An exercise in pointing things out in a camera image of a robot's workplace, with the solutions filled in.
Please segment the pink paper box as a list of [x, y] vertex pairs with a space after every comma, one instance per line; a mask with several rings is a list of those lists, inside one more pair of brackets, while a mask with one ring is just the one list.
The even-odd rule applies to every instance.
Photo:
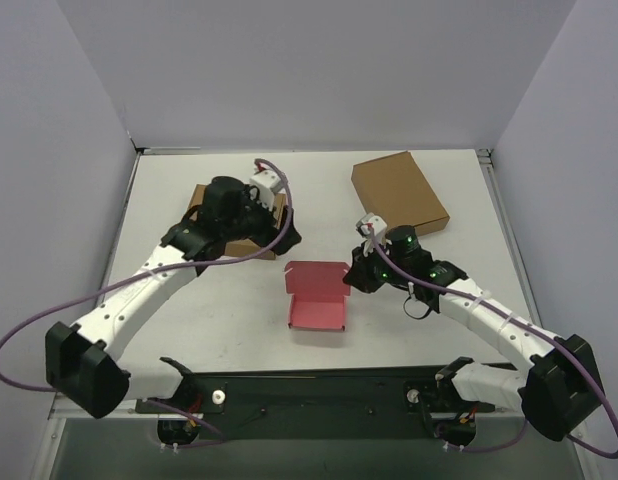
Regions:
[[285, 288], [290, 296], [288, 326], [292, 329], [344, 331], [351, 287], [343, 279], [345, 262], [290, 261]]

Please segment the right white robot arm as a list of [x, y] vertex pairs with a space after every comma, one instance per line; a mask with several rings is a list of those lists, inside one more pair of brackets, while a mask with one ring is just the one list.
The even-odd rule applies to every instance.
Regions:
[[352, 252], [345, 284], [366, 294], [384, 285], [404, 291], [428, 313], [441, 314], [477, 335], [512, 366], [506, 370], [460, 357], [435, 374], [441, 401], [520, 412], [553, 441], [566, 438], [600, 406], [602, 382], [584, 339], [562, 339], [493, 300], [462, 269], [423, 249], [412, 226], [388, 229], [370, 214], [356, 229], [363, 242]]

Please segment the aluminium table frame rail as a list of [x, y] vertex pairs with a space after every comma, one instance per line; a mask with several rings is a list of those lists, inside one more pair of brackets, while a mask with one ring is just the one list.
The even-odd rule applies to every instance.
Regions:
[[485, 182], [489, 190], [492, 203], [496, 210], [496, 215], [498, 217], [501, 229], [503, 231], [505, 241], [507, 244], [507, 248], [513, 260], [514, 269], [516, 271], [516, 275], [521, 285], [523, 297], [525, 299], [525, 303], [529, 311], [531, 321], [536, 326], [542, 327], [543, 326], [542, 320], [540, 318], [540, 314], [539, 314], [537, 304], [534, 298], [534, 294], [533, 294], [533, 290], [532, 290], [532, 287], [529, 281], [527, 270], [525, 268], [525, 264], [524, 264], [524, 261], [523, 261], [523, 258], [522, 258], [522, 255], [519, 249], [519, 245], [518, 245], [512, 224], [510, 222], [508, 213], [506, 211], [502, 193], [500, 191], [500, 188], [497, 182], [494, 164], [492, 160], [493, 150], [492, 149], [477, 149], [475, 153], [477, 155], [480, 168], [485, 178]]

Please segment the right brown cardboard box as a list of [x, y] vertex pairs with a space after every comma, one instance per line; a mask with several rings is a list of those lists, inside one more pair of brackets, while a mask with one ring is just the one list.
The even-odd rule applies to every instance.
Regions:
[[351, 181], [365, 211], [389, 228], [412, 225], [423, 236], [442, 231], [450, 220], [410, 152], [356, 164]]

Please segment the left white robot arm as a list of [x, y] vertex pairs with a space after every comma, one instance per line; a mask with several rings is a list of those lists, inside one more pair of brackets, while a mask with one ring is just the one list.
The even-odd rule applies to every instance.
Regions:
[[131, 373], [117, 364], [127, 345], [172, 295], [219, 264], [229, 243], [249, 240], [283, 255], [300, 242], [292, 206], [275, 204], [286, 186], [270, 169], [247, 183], [213, 178], [201, 203], [167, 231], [135, 278], [71, 325], [58, 322], [47, 331], [48, 384], [96, 419], [110, 414], [132, 384]]

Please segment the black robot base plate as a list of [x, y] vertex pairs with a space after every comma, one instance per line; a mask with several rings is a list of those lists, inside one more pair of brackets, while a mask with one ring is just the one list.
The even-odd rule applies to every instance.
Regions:
[[439, 387], [436, 366], [201, 373], [172, 398], [137, 401], [161, 415], [160, 432], [184, 423], [173, 408], [198, 413], [200, 434], [226, 440], [412, 440], [431, 438], [440, 421], [493, 406]]

